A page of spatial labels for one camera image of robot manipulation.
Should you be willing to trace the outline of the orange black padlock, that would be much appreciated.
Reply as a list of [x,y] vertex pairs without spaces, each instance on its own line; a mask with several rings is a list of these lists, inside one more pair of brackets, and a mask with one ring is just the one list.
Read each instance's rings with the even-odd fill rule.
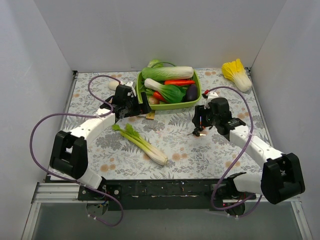
[[202,116],[199,117],[199,127],[200,127],[201,129],[203,129]]

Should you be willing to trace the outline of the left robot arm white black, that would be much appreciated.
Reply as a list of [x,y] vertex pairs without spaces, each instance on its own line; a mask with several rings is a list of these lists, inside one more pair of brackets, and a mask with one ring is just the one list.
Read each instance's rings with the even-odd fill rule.
[[118,120],[151,112],[146,93],[136,93],[131,84],[119,84],[94,115],[69,132],[59,131],[54,139],[50,167],[90,187],[95,200],[103,199],[107,191],[103,178],[89,167],[88,145]]

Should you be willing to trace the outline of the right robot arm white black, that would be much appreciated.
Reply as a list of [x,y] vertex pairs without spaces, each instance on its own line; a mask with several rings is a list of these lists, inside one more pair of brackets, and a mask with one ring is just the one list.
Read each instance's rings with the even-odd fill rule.
[[299,158],[294,153],[283,153],[258,136],[239,118],[234,118],[226,98],[208,99],[205,105],[197,105],[192,123],[194,135],[203,128],[215,127],[230,143],[244,150],[262,169],[260,175],[245,172],[226,178],[223,186],[216,186],[219,195],[237,199],[243,193],[263,195],[271,204],[278,204],[305,192]]

